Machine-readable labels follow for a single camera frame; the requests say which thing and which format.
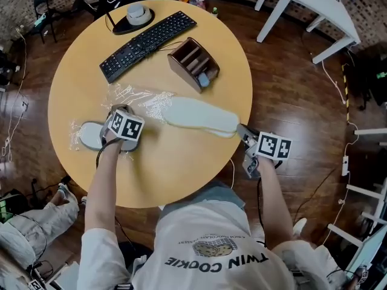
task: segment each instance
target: wooden floor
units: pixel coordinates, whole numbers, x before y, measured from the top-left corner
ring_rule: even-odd
[[[294,140],[291,158],[278,168],[282,191],[293,217],[298,206],[335,169],[297,216],[297,219],[308,218],[302,233],[304,238],[321,243],[327,235],[327,224],[333,222],[340,208],[338,200],[345,196],[347,178],[340,176],[342,155],[345,143],[354,140],[351,135],[353,127],[346,125],[345,106],[341,103],[337,90],[323,72],[321,64],[314,65],[308,53],[310,50],[316,55],[330,46],[330,43],[314,33],[306,33],[303,46],[302,27],[282,18],[265,41],[257,43],[257,34],[268,18],[268,13],[258,13],[252,8],[228,2],[210,3],[211,6],[218,7],[219,18],[238,38],[249,60],[253,78],[253,106],[249,126],[276,132]],[[27,194],[30,193],[30,181],[33,178],[38,180],[41,187],[45,187],[59,182],[65,175],[48,131],[48,96],[63,54],[92,21],[91,15],[81,13],[72,19],[57,22],[55,29],[58,43],[53,42],[50,34],[45,37],[45,44],[42,44],[39,36],[27,38],[27,76],[21,92],[28,98],[29,107],[11,142],[12,162],[6,158],[1,159],[0,183],[3,193],[16,188]],[[19,61],[23,61],[23,56],[19,55]],[[336,54],[325,61],[327,71],[337,80],[342,92],[343,59],[345,57]],[[235,89],[238,89],[238,83],[235,83]],[[15,87],[0,95],[1,141],[7,137],[15,95]],[[359,128],[385,126],[384,113],[373,101],[365,112],[357,110],[359,105],[361,100],[351,96],[351,120]],[[68,106],[71,106],[71,100],[68,101]],[[15,103],[13,125],[20,113],[21,98]],[[352,184],[371,188],[372,183],[376,182],[374,156],[378,150],[377,140],[373,137],[361,138],[356,145],[348,148]],[[240,146],[233,156],[236,165],[234,190],[246,202],[246,213],[254,232],[259,224],[256,182],[246,179],[241,167],[242,159],[243,149]],[[232,165],[226,164],[218,177],[231,184]],[[77,196],[85,194],[78,186],[72,185],[72,188]],[[357,218],[362,209],[369,209],[369,205],[361,196],[349,193],[338,226],[356,234],[359,223]],[[117,207],[117,217],[132,240],[149,247],[153,245],[158,208],[132,210]],[[81,213],[76,224],[55,242],[55,246],[48,249],[45,257],[59,263],[77,255],[82,231]],[[118,228],[117,234],[119,239],[124,239]]]

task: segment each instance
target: brown desk organizer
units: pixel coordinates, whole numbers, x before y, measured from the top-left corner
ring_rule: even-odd
[[[171,69],[199,93],[206,88],[200,85],[199,74],[204,72],[211,85],[220,71],[212,56],[191,37],[167,56]]]

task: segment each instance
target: cookie graphic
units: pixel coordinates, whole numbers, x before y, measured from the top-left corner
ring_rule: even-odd
[[[202,254],[205,257],[213,257],[218,252],[218,249],[214,246],[210,246],[204,243],[196,243],[193,246],[193,249],[195,251],[198,251],[200,254]]]
[[[217,248],[217,252],[214,255],[214,257],[227,256],[232,252],[232,246],[230,245],[216,246],[216,248]]]

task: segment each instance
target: keyboard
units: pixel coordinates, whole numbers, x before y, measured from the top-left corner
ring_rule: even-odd
[[[196,24],[182,11],[178,11],[131,39],[99,67],[108,82],[112,83],[136,63],[157,51],[163,44]]]

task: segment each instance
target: round wooden table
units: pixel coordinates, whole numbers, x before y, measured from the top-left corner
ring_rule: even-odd
[[[118,79],[121,85],[133,85],[156,91],[197,98],[239,115],[247,123],[252,106],[252,77],[249,63],[233,33],[210,13],[187,3],[171,0],[142,1],[155,11],[151,25],[183,11],[198,24],[169,43],[197,40],[217,61],[220,74],[211,87],[197,93],[169,67],[167,53],[159,51]],[[115,22],[128,6],[111,12]],[[97,152],[70,150],[70,123],[101,121],[107,110],[108,82],[99,65],[128,40],[147,27],[116,36],[101,17],[85,29],[65,53],[56,70],[48,102],[48,125],[54,149],[67,173],[84,190],[88,190],[96,172]],[[141,134],[139,148],[132,158],[119,159],[117,166],[117,205],[155,207],[177,201],[209,182],[229,161],[240,138],[225,139],[205,131],[159,124]]]

